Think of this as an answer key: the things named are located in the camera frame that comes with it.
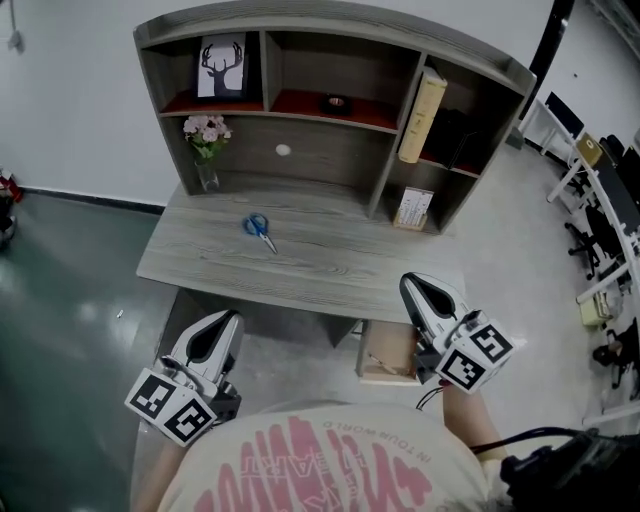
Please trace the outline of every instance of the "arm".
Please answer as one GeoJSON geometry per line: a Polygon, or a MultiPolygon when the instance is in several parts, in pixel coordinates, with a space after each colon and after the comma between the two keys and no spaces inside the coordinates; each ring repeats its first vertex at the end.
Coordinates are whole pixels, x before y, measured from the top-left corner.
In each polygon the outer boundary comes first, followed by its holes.
{"type": "Polygon", "coordinates": [[[165,439],[157,462],[142,482],[134,512],[156,512],[173,477],[178,472],[187,448],[165,439]]]}
{"type": "MultiPolygon", "coordinates": [[[[445,385],[442,391],[444,424],[449,431],[468,447],[500,441],[489,411],[480,392],[467,395],[455,386],[445,385]]],[[[482,462],[507,457],[504,448],[496,448],[478,455],[482,462]]]]}

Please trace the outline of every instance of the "glass vase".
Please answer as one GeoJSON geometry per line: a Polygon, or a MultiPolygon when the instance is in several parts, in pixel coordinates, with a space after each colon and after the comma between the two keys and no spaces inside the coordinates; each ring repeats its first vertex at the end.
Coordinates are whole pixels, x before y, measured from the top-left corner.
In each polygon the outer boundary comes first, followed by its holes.
{"type": "Polygon", "coordinates": [[[214,159],[196,158],[196,170],[198,178],[202,184],[203,190],[206,192],[216,192],[220,189],[220,181],[214,165],[214,159]]]}

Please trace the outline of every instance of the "black cable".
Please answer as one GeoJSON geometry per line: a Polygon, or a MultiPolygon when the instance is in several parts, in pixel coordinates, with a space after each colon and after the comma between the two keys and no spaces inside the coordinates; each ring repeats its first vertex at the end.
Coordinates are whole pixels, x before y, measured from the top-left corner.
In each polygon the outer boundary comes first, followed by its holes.
{"type": "Polygon", "coordinates": [[[495,443],[472,446],[471,451],[476,455],[478,455],[479,453],[484,453],[486,451],[493,450],[494,448],[500,448],[501,446],[506,446],[508,444],[513,444],[513,443],[519,443],[520,441],[525,441],[527,439],[535,439],[537,437],[549,437],[549,436],[575,437],[578,434],[582,434],[582,433],[584,433],[582,430],[573,430],[570,428],[539,427],[539,428],[534,428],[532,430],[527,430],[526,432],[522,432],[515,436],[508,437],[501,441],[496,441],[495,443]]]}
{"type": "Polygon", "coordinates": [[[427,402],[431,400],[434,396],[436,396],[438,393],[442,393],[443,389],[444,388],[442,388],[442,386],[439,386],[437,388],[433,388],[427,391],[425,395],[418,401],[418,405],[416,405],[416,409],[421,411],[422,408],[427,404],[427,402]]]}

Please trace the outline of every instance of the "t-shirt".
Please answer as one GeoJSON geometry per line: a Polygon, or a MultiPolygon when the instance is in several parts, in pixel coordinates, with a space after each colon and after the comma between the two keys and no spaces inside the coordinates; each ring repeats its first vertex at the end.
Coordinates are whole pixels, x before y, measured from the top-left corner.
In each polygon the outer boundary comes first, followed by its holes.
{"type": "Polygon", "coordinates": [[[199,439],[159,510],[491,510],[502,506],[498,468],[405,406],[260,414],[199,439]]]}

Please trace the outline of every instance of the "gray floor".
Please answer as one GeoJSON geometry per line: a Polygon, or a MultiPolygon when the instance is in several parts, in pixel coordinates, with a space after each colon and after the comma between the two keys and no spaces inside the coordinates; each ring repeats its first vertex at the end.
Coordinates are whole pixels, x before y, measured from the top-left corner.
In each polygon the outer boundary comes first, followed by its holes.
{"type": "MultiPolygon", "coordinates": [[[[446,235],[471,305],[527,342],[484,390],[503,435],[579,427],[603,383],[588,357],[600,333],[575,303],[587,282],[566,252],[568,214],[545,200],[559,172],[505,148],[446,235]]],[[[123,383],[150,363],[153,347],[132,340],[160,286],[133,276],[156,219],[38,196],[18,214],[0,254],[0,495],[9,511],[124,510],[136,424],[123,383]]],[[[255,316],[231,379],[243,415],[319,397],[413,406],[424,393],[358,383],[357,343],[331,349],[313,316],[255,316]]]]}

